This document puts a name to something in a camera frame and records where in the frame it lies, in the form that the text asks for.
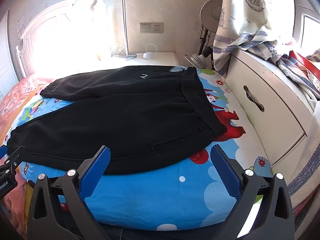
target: sticker on wall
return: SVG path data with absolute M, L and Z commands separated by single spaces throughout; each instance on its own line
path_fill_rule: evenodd
M 17 34 L 18 34 L 18 39 L 21 38 L 21 35 L 23 33 L 23 30 L 25 29 L 24 27 L 24 18 L 23 16 L 17 21 Z

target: switch panel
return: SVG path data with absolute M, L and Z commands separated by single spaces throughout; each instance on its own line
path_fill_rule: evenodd
M 163 23 L 140 23 L 140 33 L 163 33 Z

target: silver screw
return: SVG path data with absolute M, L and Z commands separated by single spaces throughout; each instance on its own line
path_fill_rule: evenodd
M 68 176 L 74 176 L 75 174 L 76 174 L 76 170 L 69 170 L 68 172 L 67 172 L 67 174 L 68 174 Z
M 39 176 L 38 176 L 38 179 L 44 179 L 45 177 L 45 174 L 41 173 Z
M 276 176 L 278 179 L 283 179 L 283 175 L 281 173 L 277 173 Z
M 248 176 L 253 176 L 254 172 L 250 169 L 245 170 L 245 174 L 247 174 Z

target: mattress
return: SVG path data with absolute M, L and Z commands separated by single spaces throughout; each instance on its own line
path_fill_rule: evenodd
M 138 174 L 102 176 L 92 196 L 85 200 L 97 221 L 144 230 L 183 230 L 222 222 L 236 200 L 229 196 L 212 165 L 210 150 L 215 144 L 244 169 L 272 177 L 258 135 L 228 85 L 214 71 L 197 73 L 217 117 L 228 131 L 202 151 L 174 165 Z M 36 92 L 5 131 L 3 144 L 15 127 L 71 103 L 42 98 Z M 56 177 L 65 171 L 34 163 L 20 165 L 24 180 L 35 182 L 41 173 Z M 60 201 L 67 209 L 63 197 Z

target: white headboard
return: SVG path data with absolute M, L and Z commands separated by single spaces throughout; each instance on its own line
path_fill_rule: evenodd
M 59 77 L 84 72 L 96 60 L 92 15 L 75 10 L 76 0 L 56 3 L 39 13 L 25 28 L 23 46 L 16 47 L 24 76 L 35 72 Z

